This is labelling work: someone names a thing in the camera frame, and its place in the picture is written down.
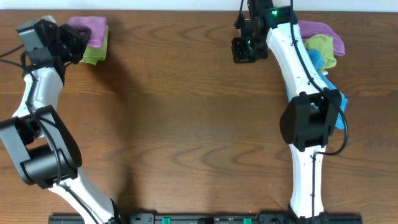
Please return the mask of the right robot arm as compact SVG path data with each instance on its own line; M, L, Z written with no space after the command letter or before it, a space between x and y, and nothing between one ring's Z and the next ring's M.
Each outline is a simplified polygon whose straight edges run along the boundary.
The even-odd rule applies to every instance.
M279 64L289 104L280 117L283 140L293 161L290 209L299 223L326 223L321 197L322 160L338 118L341 95L320 77L300 34L293 6L272 1L243 1L234 27L241 34L232 41L234 63L254 63L272 52Z

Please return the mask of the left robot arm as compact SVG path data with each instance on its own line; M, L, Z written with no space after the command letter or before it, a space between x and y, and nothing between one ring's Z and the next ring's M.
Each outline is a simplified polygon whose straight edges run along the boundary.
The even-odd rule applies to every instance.
M1 122L1 141L20 178L66 200L82 223L122 223L112 198L101 193L82 168L80 149L57 114L66 68L83 57L89 28L58 25L51 16L17 27L25 90L12 118Z

